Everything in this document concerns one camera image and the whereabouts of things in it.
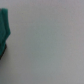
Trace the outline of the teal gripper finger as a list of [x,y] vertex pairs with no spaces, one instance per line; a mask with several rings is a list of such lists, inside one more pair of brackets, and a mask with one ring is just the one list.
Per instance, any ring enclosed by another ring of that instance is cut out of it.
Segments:
[[11,31],[8,21],[8,10],[5,8],[0,9],[0,59],[2,58],[7,45],[6,40],[10,36]]

